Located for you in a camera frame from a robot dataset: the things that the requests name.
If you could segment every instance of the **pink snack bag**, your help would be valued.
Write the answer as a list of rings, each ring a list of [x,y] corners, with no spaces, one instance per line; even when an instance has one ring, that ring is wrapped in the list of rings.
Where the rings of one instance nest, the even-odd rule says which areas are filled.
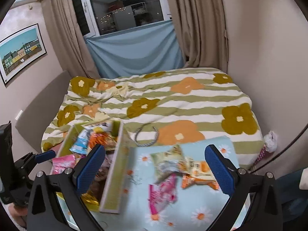
[[[71,167],[74,168],[76,164],[75,155],[67,155],[63,157],[57,157],[52,159],[52,165],[55,167]]]
[[[176,183],[177,176],[172,174],[159,185],[149,185],[151,214],[158,214],[169,203],[177,201]]]
[[[52,159],[52,174],[61,174],[66,168],[74,168],[76,165],[75,155],[67,155]]]

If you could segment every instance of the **striped bedspread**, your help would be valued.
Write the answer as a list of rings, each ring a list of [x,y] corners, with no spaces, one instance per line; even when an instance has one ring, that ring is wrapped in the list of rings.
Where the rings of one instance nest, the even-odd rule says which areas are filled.
[[[232,78],[214,68],[188,68],[93,80],[75,77],[42,139],[46,151],[61,143],[70,126],[108,115],[120,118],[132,139],[155,145],[218,136],[233,142],[240,166],[250,167],[263,146],[252,102]],[[219,147],[226,156],[230,152]]]

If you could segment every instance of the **framed poster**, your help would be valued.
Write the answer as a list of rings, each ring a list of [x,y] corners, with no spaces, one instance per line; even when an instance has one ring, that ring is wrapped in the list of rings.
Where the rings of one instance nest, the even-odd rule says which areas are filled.
[[[26,27],[0,42],[0,74],[4,85],[23,68],[46,54],[38,24]]]

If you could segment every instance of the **blue snack package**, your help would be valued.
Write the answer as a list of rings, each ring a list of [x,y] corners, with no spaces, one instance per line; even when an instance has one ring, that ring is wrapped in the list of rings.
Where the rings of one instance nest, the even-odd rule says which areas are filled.
[[[87,146],[89,142],[90,131],[84,129],[78,135],[76,141],[74,142],[73,146],[70,148],[71,152],[76,152],[78,154],[86,155],[87,153]]]

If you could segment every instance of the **person's hand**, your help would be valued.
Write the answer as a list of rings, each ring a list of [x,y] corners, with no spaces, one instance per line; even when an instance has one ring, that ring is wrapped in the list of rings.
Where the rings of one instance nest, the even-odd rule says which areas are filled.
[[[8,206],[8,210],[12,216],[12,218],[16,221],[16,223],[22,227],[26,227],[25,221],[22,219],[22,216],[27,216],[28,208],[27,207],[18,207],[15,204],[10,203]]]

